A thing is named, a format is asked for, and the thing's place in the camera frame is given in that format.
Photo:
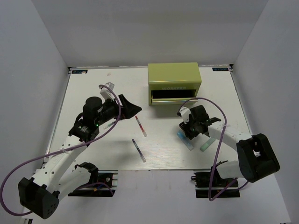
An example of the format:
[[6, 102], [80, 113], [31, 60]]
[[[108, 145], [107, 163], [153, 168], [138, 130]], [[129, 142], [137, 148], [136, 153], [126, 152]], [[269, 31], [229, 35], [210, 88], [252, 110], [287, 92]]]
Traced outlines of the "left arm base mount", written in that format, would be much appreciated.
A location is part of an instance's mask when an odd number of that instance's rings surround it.
[[97, 184], [77, 189], [69, 193], [68, 197], [113, 197], [117, 181], [118, 171], [100, 171]]

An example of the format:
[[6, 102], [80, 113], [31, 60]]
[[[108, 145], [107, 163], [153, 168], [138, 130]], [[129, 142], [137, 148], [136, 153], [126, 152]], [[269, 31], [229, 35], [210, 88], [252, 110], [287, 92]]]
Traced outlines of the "green eraser stick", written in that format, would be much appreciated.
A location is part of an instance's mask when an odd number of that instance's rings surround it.
[[201, 147], [200, 147], [200, 151], [204, 152], [206, 151], [214, 142], [216, 141], [216, 139], [214, 138], [209, 138]]

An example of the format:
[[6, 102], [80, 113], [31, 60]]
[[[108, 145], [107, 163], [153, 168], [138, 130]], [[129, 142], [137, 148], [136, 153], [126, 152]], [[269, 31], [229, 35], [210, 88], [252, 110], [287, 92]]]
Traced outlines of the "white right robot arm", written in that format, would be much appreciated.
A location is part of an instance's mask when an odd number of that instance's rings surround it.
[[237, 152], [238, 160], [216, 166], [216, 171], [211, 174], [214, 185], [222, 186], [228, 178], [244, 178], [254, 183], [280, 170], [277, 157], [264, 134], [242, 133], [225, 125], [219, 118], [210, 118], [202, 105], [191, 109], [182, 107], [178, 116], [183, 119], [179, 127], [188, 139], [204, 134], [222, 140]]

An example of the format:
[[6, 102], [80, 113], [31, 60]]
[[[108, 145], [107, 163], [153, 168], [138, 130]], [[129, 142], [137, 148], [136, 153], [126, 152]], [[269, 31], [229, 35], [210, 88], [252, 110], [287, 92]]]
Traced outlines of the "green metal tool chest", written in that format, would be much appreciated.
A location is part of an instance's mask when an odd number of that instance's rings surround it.
[[149, 63], [149, 105], [194, 104], [201, 83], [196, 62]]

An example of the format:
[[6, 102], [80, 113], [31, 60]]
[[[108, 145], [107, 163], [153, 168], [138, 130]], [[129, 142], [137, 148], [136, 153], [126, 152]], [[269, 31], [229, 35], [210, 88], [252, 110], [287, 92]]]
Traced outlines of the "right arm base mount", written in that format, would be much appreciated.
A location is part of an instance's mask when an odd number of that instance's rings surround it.
[[[208, 198], [210, 172], [196, 172], [191, 176], [191, 181], [195, 184], [196, 198]], [[214, 174], [211, 198], [215, 197], [223, 188], [229, 185], [233, 178], [222, 179], [218, 174]], [[239, 198], [238, 181], [234, 182], [227, 190], [225, 190], [218, 198]]]

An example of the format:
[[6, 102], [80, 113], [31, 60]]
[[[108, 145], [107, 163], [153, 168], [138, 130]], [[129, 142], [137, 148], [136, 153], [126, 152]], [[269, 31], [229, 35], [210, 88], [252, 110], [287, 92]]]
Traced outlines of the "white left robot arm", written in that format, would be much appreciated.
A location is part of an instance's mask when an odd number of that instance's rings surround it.
[[18, 183], [20, 203], [43, 219], [49, 218], [59, 202], [81, 185], [94, 186], [98, 183], [99, 169], [89, 162], [76, 164], [70, 175], [64, 173], [75, 159], [87, 149], [88, 142], [99, 134], [99, 126], [120, 118], [130, 119], [142, 108], [136, 106], [121, 94], [120, 105], [116, 100], [89, 97], [61, 146], [60, 154], [52, 155], [42, 169], [30, 179], [22, 178]]

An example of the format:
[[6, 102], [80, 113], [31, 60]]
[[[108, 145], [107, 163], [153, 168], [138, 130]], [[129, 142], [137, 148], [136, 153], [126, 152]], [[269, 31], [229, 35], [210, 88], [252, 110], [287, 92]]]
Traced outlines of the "red refill pen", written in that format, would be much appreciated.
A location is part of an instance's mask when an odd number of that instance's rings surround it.
[[143, 128], [143, 126], [142, 126], [139, 118], [136, 115], [135, 115], [135, 119], [136, 119], [136, 121], [137, 121], [137, 123], [138, 123], [138, 125], [139, 125], [139, 127], [141, 129], [142, 134], [144, 135], [144, 137], [147, 137], [147, 134], [146, 134], [146, 132], [145, 132], [145, 130], [144, 130], [144, 128]]

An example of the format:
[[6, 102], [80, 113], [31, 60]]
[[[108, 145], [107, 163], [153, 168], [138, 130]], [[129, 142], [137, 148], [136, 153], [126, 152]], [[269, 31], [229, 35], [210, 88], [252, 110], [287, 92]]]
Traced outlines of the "blue cap marker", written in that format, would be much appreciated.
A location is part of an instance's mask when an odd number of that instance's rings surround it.
[[182, 131], [177, 132], [177, 136], [181, 139], [181, 141], [185, 144], [185, 146], [192, 151], [193, 145], [191, 141], [185, 136], [185, 134]]

